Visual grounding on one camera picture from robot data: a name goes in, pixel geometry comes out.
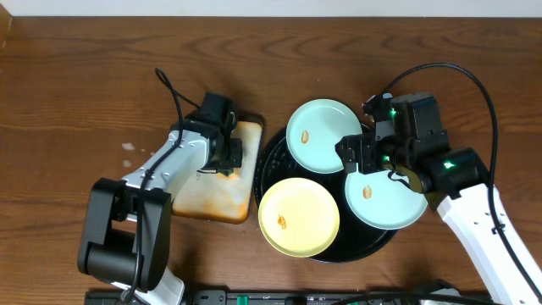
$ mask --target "green light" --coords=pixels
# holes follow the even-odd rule
[[[456,166],[456,165],[453,164],[453,163],[450,162],[450,161],[444,162],[444,167],[446,167],[446,169],[452,168],[452,167],[454,167],[454,166]]]

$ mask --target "brown tabletop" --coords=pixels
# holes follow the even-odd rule
[[[98,178],[143,164],[176,121],[155,67],[194,101],[212,91],[261,114],[265,143],[311,99],[342,101],[364,120],[361,103],[400,72],[464,65],[494,99],[502,202],[542,261],[540,29],[540,19],[16,18],[0,57],[0,302],[82,303],[85,291],[110,287],[76,267],[86,204]],[[489,113],[470,80],[434,69],[392,90],[411,92],[432,92],[452,145],[489,161]],[[484,290],[431,211],[369,258],[342,264],[274,250],[254,202],[241,225],[173,218],[169,267],[192,287],[231,290],[366,291],[438,278]]]

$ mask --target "yellow plate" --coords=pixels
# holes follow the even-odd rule
[[[307,258],[325,250],[337,236],[339,209],[323,186],[308,179],[290,178],[265,192],[258,220],[263,235],[275,249]]]

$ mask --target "light blue plate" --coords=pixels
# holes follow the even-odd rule
[[[357,116],[346,105],[318,99],[303,104],[291,116],[286,142],[302,167],[318,174],[331,174],[343,169],[335,144],[343,136],[361,133]]]
[[[346,200],[352,212],[364,223],[383,230],[397,230],[418,220],[428,204],[424,195],[390,180],[389,172],[363,175],[356,171],[349,174],[345,185]]]

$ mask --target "black round tray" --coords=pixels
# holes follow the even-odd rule
[[[263,194],[275,183],[288,178],[306,178],[325,187],[337,202],[340,226],[337,237],[323,252],[311,259],[326,263],[344,263],[365,258],[382,248],[396,230],[381,230],[363,223],[350,209],[345,197],[344,171],[322,175],[304,169],[291,156],[286,144],[286,128],[265,147],[254,175],[254,195],[260,206]]]

